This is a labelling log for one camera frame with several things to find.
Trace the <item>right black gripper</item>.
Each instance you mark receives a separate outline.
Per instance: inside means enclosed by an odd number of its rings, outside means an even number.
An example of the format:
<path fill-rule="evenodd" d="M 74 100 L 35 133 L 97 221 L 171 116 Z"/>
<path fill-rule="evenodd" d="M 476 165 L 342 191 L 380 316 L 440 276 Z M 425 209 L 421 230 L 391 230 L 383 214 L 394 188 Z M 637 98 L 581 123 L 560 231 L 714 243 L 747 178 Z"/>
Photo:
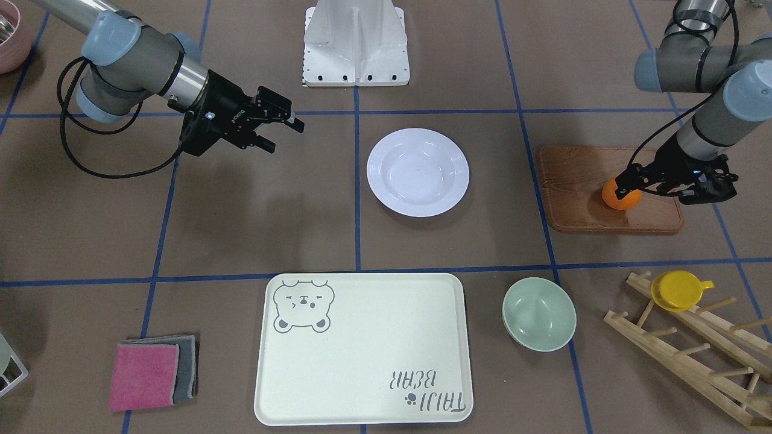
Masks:
<path fill-rule="evenodd" d="M 305 131 L 305 124 L 293 111 L 288 98 L 266 86 L 259 86 L 253 95 L 245 94 L 240 86 L 215 71 L 208 71 L 202 96 L 185 113 L 181 151 L 198 157 L 224 139 L 242 150 L 256 146 L 269 154 L 275 153 L 276 144 L 256 134 L 256 124 L 249 127 L 246 118 L 252 113 L 259 122 L 281 123 L 293 131 Z"/>

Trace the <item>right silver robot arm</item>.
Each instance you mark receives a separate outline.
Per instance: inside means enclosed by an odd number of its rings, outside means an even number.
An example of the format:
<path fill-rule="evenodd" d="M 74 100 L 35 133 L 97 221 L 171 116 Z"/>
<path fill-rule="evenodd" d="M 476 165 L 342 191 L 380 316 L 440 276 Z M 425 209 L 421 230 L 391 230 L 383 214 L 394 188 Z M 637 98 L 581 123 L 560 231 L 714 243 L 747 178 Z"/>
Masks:
<path fill-rule="evenodd" d="M 151 95 L 184 113 L 181 149 L 201 156 L 219 140 L 238 148 L 275 143 L 256 134 L 262 124 L 282 123 L 299 133 L 286 97 L 259 86 L 254 96 L 208 69 L 183 33 L 161 33 L 108 1 L 38 1 L 37 5 L 86 36 L 81 53 L 89 61 L 77 85 L 77 104 L 89 118 L 114 123 Z"/>

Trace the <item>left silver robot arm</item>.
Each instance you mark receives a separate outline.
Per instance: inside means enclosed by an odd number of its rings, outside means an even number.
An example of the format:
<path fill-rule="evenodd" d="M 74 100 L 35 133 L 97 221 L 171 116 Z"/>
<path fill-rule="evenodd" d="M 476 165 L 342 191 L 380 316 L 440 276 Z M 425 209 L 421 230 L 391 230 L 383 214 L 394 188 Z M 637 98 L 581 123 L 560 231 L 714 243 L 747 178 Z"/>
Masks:
<path fill-rule="evenodd" d="M 683 205 L 721 203 L 736 196 L 737 175 L 726 152 L 770 120 L 771 38 L 739 44 L 733 1 L 678 1 L 661 44 L 643 52 L 634 70 L 648 92 L 705 93 L 647 165 L 630 159 L 609 181 L 623 200 L 636 190 L 675 197 Z"/>

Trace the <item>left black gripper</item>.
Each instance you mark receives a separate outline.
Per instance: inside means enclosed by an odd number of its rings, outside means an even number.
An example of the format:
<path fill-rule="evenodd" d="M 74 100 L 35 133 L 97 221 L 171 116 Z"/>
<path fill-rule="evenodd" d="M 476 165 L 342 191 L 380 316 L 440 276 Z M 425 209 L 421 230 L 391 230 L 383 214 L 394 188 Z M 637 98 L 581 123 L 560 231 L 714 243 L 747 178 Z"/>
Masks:
<path fill-rule="evenodd" d="M 654 155 L 647 167 L 632 163 L 616 178 L 616 195 L 623 198 L 632 190 L 651 195 L 669 195 L 674 189 L 686 186 L 686 161 L 712 160 L 726 152 L 713 140 L 701 137 L 695 131 L 679 131 L 668 139 Z"/>

